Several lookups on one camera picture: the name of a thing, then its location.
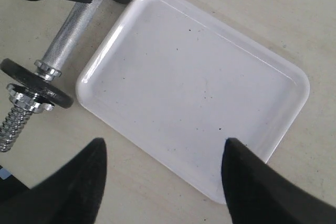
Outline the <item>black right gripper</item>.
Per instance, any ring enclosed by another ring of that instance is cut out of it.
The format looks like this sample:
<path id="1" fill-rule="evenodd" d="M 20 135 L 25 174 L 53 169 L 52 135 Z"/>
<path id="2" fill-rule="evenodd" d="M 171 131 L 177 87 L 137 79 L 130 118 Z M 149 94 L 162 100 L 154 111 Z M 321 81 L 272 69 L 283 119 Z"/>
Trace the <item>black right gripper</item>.
<path id="1" fill-rule="evenodd" d="M 95 223 L 106 177 L 103 138 L 31 189 L 1 166 L 1 223 Z"/>

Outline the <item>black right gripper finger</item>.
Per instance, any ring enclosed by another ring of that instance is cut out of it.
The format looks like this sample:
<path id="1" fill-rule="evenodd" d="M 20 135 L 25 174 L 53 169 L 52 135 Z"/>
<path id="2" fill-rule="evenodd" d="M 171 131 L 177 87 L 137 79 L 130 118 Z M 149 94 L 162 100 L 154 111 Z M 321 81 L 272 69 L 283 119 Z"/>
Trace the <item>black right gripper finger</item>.
<path id="1" fill-rule="evenodd" d="M 236 138 L 225 141 L 221 177 L 233 223 L 335 223 L 335 207 L 297 187 Z"/>

